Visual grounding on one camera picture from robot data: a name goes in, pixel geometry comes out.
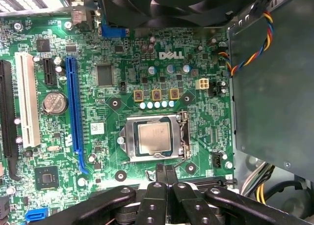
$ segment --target cooling fan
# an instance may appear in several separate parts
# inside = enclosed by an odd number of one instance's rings
[[[100,0],[109,25],[126,28],[207,27],[227,23],[254,0]]]

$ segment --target white pci slot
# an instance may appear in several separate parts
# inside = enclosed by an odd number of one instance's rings
[[[40,145],[37,92],[33,56],[15,53],[15,66],[19,91],[23,148]]]

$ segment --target motherboard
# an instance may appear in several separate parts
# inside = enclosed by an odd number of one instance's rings
[[[82,31],[67,17],[0,21],[0,219],[20,225],[92,192],[233,178],[223,30]],[[3,204],[10,204],[7,210]]]

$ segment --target pci express slot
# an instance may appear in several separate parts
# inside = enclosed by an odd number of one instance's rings
[[[0,126],[3,155],[8,160],[10,178],[19,181],[20,178],[16,176],[19,149],[15,143],[17,132],[14,109],[11,63],[0,60]]]
[[[44,82],[47,86],[55,85],[55,71],[51,58],[43,58]]]
[[[37,91],[33,56],[26,52],[15,53],[16,76],[21,115],[23,147],[40,145]]]
[[[79,169],[81,172],[88,174],[84,162],[84,145],[83,145],[83,129],[81,107],[79,101],[79,81],[78,81],[78,65],[74,57],[65,58],[67,88],[70,107],[71,134],[73,151],[78,154]]]

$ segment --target blue connector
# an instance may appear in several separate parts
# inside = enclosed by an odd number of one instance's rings
[[[125,28],[111,28],[108,25],[102,24],[103,37],[126,37],[127,30]]]
[[[41,209],[31,209],[25,214],[25,219],[27,222],[40,221],[48,217],[48,208]]]
[[[79,101],[79,81],[77,75],[77,61],[74,57],[68,56],[65,58],[68,98],[70,106],[71,134],[73,150],[78,154],[79,170],[88,174],[84,162],[84,145],[83,145],[83,129],[82,117]]]

